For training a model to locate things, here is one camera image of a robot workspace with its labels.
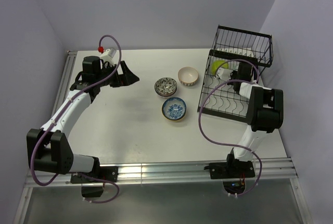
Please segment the green square bowl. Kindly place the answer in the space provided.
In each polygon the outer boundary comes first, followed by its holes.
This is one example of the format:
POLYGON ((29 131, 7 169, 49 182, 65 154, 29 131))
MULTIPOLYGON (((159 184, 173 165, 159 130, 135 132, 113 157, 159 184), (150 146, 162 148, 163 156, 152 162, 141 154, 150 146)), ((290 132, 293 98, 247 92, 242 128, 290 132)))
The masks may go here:
POLYGON ((213 76, 216 75, 219 68, 228 69, 228 63, 223 60, 214 61, 211 66, 211 73, 213 76))

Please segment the white bowl pink interior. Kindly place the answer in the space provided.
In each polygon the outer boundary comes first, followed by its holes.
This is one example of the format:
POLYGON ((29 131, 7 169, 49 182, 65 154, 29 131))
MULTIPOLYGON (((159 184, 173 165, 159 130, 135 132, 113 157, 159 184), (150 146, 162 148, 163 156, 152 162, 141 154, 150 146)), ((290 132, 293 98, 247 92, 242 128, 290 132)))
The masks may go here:
POLYGON ((184 86, 193 86, 199 79, 199 73, 193 67, 183 67, 178 71, 178 79, 184 86))

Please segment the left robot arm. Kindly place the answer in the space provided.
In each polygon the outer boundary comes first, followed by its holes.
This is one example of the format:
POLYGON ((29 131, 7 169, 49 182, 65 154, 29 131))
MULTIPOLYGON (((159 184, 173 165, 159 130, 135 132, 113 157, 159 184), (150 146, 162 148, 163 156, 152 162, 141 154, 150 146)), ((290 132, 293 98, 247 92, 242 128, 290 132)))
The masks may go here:
POLYGON ((31 129, 27 134, 30 169, 62 175, 82 172, 89 182, 99 180, 101 168, 98 158, 75 154, 67 138, 103 86, 118 88, 138 81, 139 77, 123 60, 112 65, 105 57, 84 57, 82 71, 76 76, 64 103, 46 124, 39 129, 31 129))

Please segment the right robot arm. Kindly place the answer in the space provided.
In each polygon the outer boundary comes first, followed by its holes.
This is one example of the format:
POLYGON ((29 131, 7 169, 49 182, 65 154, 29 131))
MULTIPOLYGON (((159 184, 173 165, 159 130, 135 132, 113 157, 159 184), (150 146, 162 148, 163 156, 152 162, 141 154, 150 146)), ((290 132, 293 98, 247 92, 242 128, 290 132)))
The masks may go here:
POLYGON ((248 99, 247 128, 238 146, 233 148, 235 159, 225 164, 225 171, 231 177, 236 177, 243 171, 241 162, 251 161, 253 152, 264 138, 283 124, 283 91, 258 85, 256 79, 259 76, 252 74, 256 71, 252 64, 241 62, 238 69, 230 75, 235 92, 248 99))

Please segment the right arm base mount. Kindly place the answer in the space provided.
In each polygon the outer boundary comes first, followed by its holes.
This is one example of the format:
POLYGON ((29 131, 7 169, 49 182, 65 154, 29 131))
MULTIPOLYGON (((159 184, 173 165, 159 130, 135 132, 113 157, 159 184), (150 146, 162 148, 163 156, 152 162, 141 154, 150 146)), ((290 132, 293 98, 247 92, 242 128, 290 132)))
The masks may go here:
POLYGON ((204 167, 208 170, 210 179, 223 180, 224 190, 230 196, 238 197, 246 190, 246 178, 254 178, 255 170, 251 161, 228 161, 209 163, 204 167))

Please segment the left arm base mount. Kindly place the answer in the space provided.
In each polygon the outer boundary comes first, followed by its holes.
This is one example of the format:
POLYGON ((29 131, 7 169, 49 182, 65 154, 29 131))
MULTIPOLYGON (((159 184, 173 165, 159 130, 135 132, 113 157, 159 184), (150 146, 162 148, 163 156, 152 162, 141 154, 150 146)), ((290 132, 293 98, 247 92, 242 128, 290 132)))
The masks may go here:
POLYGON ((118 166, 102 166, 97 173, 76 172, 71 175, 71 184, 81 184, 81 195, 84 200, 101 204, 113 201, 120 192, 116 184, 118 178, 118 166), (98 200, 105 192, 106 184, 111 184, 116 188, 115 195, 108 200, 98 200))

